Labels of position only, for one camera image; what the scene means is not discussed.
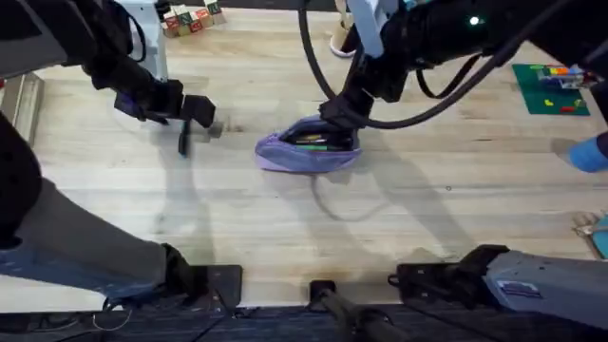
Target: wooden table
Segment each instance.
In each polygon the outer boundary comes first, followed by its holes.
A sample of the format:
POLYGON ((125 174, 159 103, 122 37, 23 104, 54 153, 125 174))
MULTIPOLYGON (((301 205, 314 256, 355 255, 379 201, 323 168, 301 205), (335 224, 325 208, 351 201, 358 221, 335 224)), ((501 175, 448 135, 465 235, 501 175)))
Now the wooden table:
MULTIPOLYGON (((167 41, 170 76, 216 103, 226 126, 221 139, 196 143, 184 160, 179 124, 140 123, 114 110, 114 94, 95 91, 79 68, 47 69, 35 144, 45 176, 87 210, 174 245, 193 264, 242 265, 243 305, 305 303, 316 278, 339 281, 358 302, 395 302, 386 278, 398 263, 458 260, 482 243, 591 257, 571 231, 572 217, 605 209, 608 176, 581 173, 556 151, 605 130, 597 111, 590 118, 530 115, 505 66, 428 123, 362 131, 364 155, 348 171, 264 172, 254 164, 256 141, 314 114, 325 99, 295 12, 225 13, 224 26, 167 41)), ((329 52, 336 20, 312 13, 310 26, 338 89, 350 61, 329 52)), ((549 61, 524 46, 512 62, 549 61)), ((429 72, 433 88, 462 62, 429 72)), ((401 103, 377 103, 372 115, 402 119, 435 104, 413 81, 401 103)), ((98 310, 102 303, 94 293, 7 277, 0 294, 2 312, 98 310)))

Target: wooden block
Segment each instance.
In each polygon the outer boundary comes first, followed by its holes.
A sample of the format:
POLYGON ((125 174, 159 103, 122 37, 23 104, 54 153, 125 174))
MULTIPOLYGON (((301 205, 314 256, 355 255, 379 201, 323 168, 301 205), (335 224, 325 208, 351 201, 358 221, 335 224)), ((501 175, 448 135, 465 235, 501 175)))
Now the wooden block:
POLYGON ((194 22, 188 12, 178 15, 178 20, 180 21, 180 26, 189 26, 194 22))
POLYGON ((209 13, 211 15, 216 15, 216 14, 221 13, 221 8, 219 7, 218 3, 208 4, 207 10, 209 10, 209 13))
POLYGON ((177 16, 165 18, 164 23, 167 25, 168 29, 177 29, 180 27, 180 21, 177 16))
POLYGON ((210 28, 213 26, 213 17, 209 14, 207 9, 199 9, 195 12, 197 18, 199 18, 204 28, 210 28))
POLYGON ((180 15, 180 14, 187 13, 187 12, 188 12, 188 9, 186 8, 186 6, 185 6, 185 5, 179 5, 179 6, 175 6, 175 7, 173 8, 173 11, 174 11, 174 12, 175 12, 177 15, 180 15))
POLYGON ((194 23, 190 24, 190 32, 198 32, 203 29, 202 22, 200 20, 196 20, 194 23))
POLYGON ((218 14, 214 14, 213 15, 213 24, 214 25, 226 24, 226 18, 224 18, 224 14, 221 12, 218 14))
POLYGON ((165 37, 167 38, 175 38, 175 37, 179 37, 180 33, 178 32, 178 29, 180 28, 180 26, 177 26, 175 28, 169 28, 166 23, 162 23, 162 33, 164 34, 165 37))
POLYGON ((188 26, 188 25, 180 26, 180 28, 178 28, 178 32, 180 33, 180 37, 187 36, 190 33, 192 33, 192 32, 190 32, 190 26, 188 26))

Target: purple pencil case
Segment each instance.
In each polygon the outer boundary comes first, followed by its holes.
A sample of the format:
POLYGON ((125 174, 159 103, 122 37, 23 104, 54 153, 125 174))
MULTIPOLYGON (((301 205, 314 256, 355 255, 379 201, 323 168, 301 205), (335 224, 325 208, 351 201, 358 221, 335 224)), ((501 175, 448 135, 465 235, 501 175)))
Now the purple pencil case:
POLYGON ((357 131, 352 132, 352 150, 310 151, 282 141, 298 132, 337 132, 339 128, 324 122, 318 115, 303 118, 287 130, 273 133, 256 144, 256 163, 270 171, 293 173, 327 173, 350 166, 361 155, 357 131))

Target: white robot part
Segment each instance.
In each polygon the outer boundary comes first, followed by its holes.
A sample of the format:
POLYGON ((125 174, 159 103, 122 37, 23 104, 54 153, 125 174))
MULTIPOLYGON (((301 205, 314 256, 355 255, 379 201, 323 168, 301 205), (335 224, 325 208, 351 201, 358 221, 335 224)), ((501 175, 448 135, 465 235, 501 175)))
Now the white robot part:
POLYGON ((384 54, 382 27, 399 8, 400 0, 347 0, 365 53, 372 58, 384 54))
MULTIPOLYGON (((157 80, 166 82, 167 61, 161 20, 155 7, 157 0, 117 0, 117 2, 137 20, 145 35, 146 58, 140 65, 150 71, 157 80)), ((133 22, 131 22, 131 32, 133 35, 131 57, 137 59, 142 56, 143 46, 133 22)))

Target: black cable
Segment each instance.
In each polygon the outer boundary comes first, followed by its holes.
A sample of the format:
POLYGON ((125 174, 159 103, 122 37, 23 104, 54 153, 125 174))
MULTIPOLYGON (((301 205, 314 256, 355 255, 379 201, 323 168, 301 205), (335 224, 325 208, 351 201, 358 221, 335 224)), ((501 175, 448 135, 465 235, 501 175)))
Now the black cable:
POLYGON ((209 327, 205 328, 205 330, 200 332, 195 338, 190 340, 190 342, 200 341, 206 334, 208 334, 210 331, 212 331, 219 323, 223 322, 224 320, 226 320, 228 318, 230 318, 230 315, 226 314, 224 317, 216 319, 215 322, 211 323, 209 325, 209 327))
POLYGON ((468 326, 467 324, 456 322, 456 321, 453 321, 451 319, 447 319, 447 318, 441 317, 440 315, 437 315, 437 314, 434 314, 434 313, 429 313, 428 311, 422 310, 420 308, 417 308, 417 307, 415 307, 415 306, 413 306, 411 304, 408 304, 405 301, 402 301, 402 304, 406 308, 408 308, 408 309, 410 309, 410 310, 412 310, 414 312, 417 312, 418 314, 424 315, 426 317, 433 318, 433 319, 438 320, 438 321, 440 321, 440 322, 442 322, 444 324, 447 324, 448 326, 455 327, 455 328, 458 328, 458 329, 462 329, 462 330, 464 330, 466 332, 469 332, 469 333, 474 333, 474 334, 476 334, 476 335, 478 335, 480 337, 483 337, 485 339, 488 339, 490 341, 494 341, 494 342, 506 342, 505 340, 502 340, 501 338, 493 336, 493 335, 491 335, 491 334, 489 334, 487 332, 480 331, 480 330, 478 330, 476 328, 468 326))
POLYGON ((140 42, 142 43, 142 57, 139 59, 134 59, 135 62, 140 63, 145 61, 147 58, 147 46, 145 44, 145 33, 143 33, 143 28, 140 26, 140 23, 137 22, 133 14, 129 13, 127 10, 125 11, 126 15, 131 19, 133 24, 135 25, 135 29, 137 30, 137 34, 140 36, 140 42))
POLYGON ((321 67, 319 66, 319 63, 316 60, 316 56, 314 56, 313 43, 311 42, 311 33, 308 29, 307 8, 310 2, 311 0, 302 0, 300 9, 297 10, 297 21, 300 26, 300 38, 302 39, 302 45, 304 46, 304 52, 306 53, 306 59, 308 60, 308 64, 313 70, 314 78, 321 87, 321 90, 323 90, 323 93, 325 93, 325 96, 327 96, 328 99, 331 100, 335 98, 335 93, 333 92, 332 87, 327 83, 327 80, 323 75, 323 71, 321 71, 321 67))
POLYGON ((53 342, 65 342, 65 341, 72 340, 72 339, 74 339, 74 338, 78 338, 78 337, 85 336, 85 335, 92 334, 92 333, 96 333, 96 332, 97 332, 97 331, 91 331, 91 332, 78 332, 78 333, 75 333, 75 334, 70 335, 70 336, 68 336, 68 337, 63 337, 63 338, 60 338, 60 339, 55 340, 55 341, 53 341, 53 342))
MULTIPOLYGON (((388 282, 389 282, 390 286, 399 288, 399 277, 397 275, 389 275, 388 282)), ((456 321, 453 321, 451 319, 447 319, 447 318, 441 317, 440 315, 437 315, 437 314, 434 314, 434 313, 429 313, 426 310, 420 309, 418 307, 415 307, 415 306, 407 303, 405 300, 402 300, 401 303, 406 308, 408 308, 408 309, 410 309, 410 310, 412 310, 414 312, 417 312, 418 314, 421 314, 421 315, 424 315, 424 316, 436 319, 436 320, 438 320, 438 321, 440 321, 440 322, 442 322, 444 324, 447 324, 448 326, 459 328, 459 329, 462 329, 462 330, 470 332, 470 333, 475 333, 475 334, 477 334, 477 335, 479 335, 479 336, 481 336, 483 338, 486 338, 486 339, 494 341, 494 342, 506 342, 506 341, 504 341, 504 340, 502 340, 502 339, 500 339, 500 338, 498 338, 496 336, 493 336, 493 335, 491 335, 491 334, 489 334, 487 332, 483 332, 483 331, 480 331, 480 330, 478 330, 476 328, 470 327, 467 324, 456 322, 456 321)))
MULTIPOLYGON (((523 29, 518 34, 516 34, 506 44, 504 44, 504 46, 496 54, 494 54, 494 56, 492 56, 489 61, 487 61, 475 74, 473 74, 473 76, 471 76, 456 91, 454 91, 436 106, 432 107, 431 109, 427 110, 422 114, 401 121, 381 122, 364 116, 360 116, 357 113, 349 110, 348 108, 342 109, 344 113, 355 123, 379 129, 400 129, 416 124, 421 124, 429 119, 432 119, 438 114, 448 109, 449 107, 451 107, 452 105, 454 105, 455 103, 457 103, 459 100, 461 100, 474 86, 478 85, 485 78, 485 76, 487 76, 494 69, 494 67, 497 67, 501 65, 504 61, 508 60, 509 57, 512 55, 513 51, 517 50, 519 46, 530 36, 530 34, 532 34, 544 22, 549 20, 557 11, 562 10, 562 8, 568 5, 571 1, 574 0, 560 0, 553 3, 551 7, 539 14, 525 27, 523 27, 523 29)), ((331 89, 325 88, 329 85, 327 84, 327 81, 322 78, 323 74, 319 72, 320 69, 316 70, 318 68, 318 62, 314 57, 314 51, 310 42, 310 33, 308 32, 308 20, 306 20, 306 11, 309 2, 310 0, 303 0, 302 7, 298 10, 300 36, 302 37, 304 50, 306 52, 307 59, 309 60, 309 64, 313 69, 315 79, 321 86, 323 92, 325 92, 325 94, 328 96, 328 98, 333 99, 335 97, 331 96, 333 92, 328 91, 331 89)))
POLYGON ((38 321, 38 327, 34 329, 24 329, 24 330, 8 330, 8 329, 0 329, 0 333, 4 334, 29 334, 29 333, 56 333, 60 331, 67 330, 78 323, 81 322, 83 317, 90 316, 90 314, 85 313, 75 313, 71 316, 71 318, 65 319, 61 322, 51 322, 49 320, 50 314, 43 314, 38 321))
POLYGON ((435 100, 442 100, 452 93, 460 85, 460 83, 465 79, 467 73, 475 66, 475 63, 482 58, 481 54, 476 54, 466 61, 466 63, 461 67, 456 76, 449 82, 444 91, 440 92, 439 95, 433 93, 428 87, 427 80, 425 79, 425 72, 422 69, 416 70, 416 79, 418 79, 418 86, 420 90, 422 90, 427 97, 435 100))

